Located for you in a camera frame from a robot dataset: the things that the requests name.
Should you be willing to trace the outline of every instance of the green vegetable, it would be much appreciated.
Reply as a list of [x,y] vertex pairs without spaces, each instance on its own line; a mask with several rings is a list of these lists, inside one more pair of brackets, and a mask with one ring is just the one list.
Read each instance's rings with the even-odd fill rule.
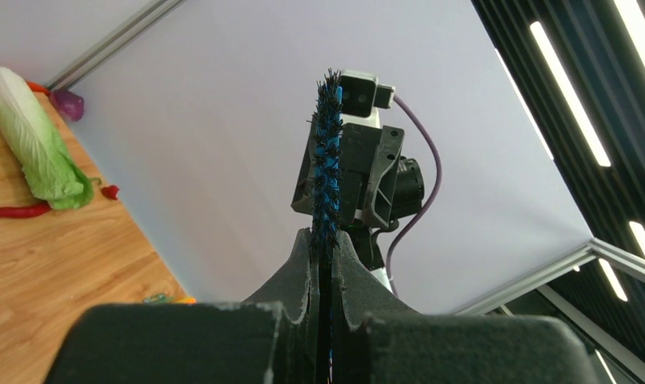
[[21,163],[36,198],[55,210],[77,209],[94,198],[58,129],[26,82],[0,66],[0,131]]

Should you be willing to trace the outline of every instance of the purple onion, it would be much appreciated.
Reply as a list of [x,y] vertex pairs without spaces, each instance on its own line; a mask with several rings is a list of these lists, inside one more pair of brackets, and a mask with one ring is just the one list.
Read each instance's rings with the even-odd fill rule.
[[54,90],[49,100],[61,116],[72,122],[81,119],[85,114],[85,99],[69,90]]

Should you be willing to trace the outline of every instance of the brush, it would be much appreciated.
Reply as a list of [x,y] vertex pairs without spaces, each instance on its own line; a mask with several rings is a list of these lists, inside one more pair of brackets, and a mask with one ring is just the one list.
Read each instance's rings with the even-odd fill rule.
[[343,126],[339,80],[339,72],[329,69],[325,80],[318,82],[318,104],[312,118],[315,155],[310,256],[318,260],[320,308],[315,376],[319,383],[331,380],[332,255],[339,247],[339,135]]

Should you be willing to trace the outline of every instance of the wooden surface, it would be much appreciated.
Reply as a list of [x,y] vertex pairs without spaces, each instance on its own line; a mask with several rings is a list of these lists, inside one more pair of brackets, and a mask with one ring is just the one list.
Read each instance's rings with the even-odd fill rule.
[[[101,177],[46,96],[77,165]],[[35,202],[20,165],[0,135],[0,206]],[[39,218],[0,219],[0,383],[42,382],[62,339],[86,309],[183,295],[124,206],[105,199]]]

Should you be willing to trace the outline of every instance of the dark ceiling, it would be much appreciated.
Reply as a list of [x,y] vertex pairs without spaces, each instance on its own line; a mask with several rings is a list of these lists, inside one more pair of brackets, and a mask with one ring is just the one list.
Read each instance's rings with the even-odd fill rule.
[[[629,221],[645,226],[645,70],[612,0],[472,0],[520,89],[591,232],[641,254]],[[638,0],[645,15],[645,0]],[[611,161],[601,167],[530,31],[540,21]],[[645,284],[597,262],[550,283],[645,362]]]

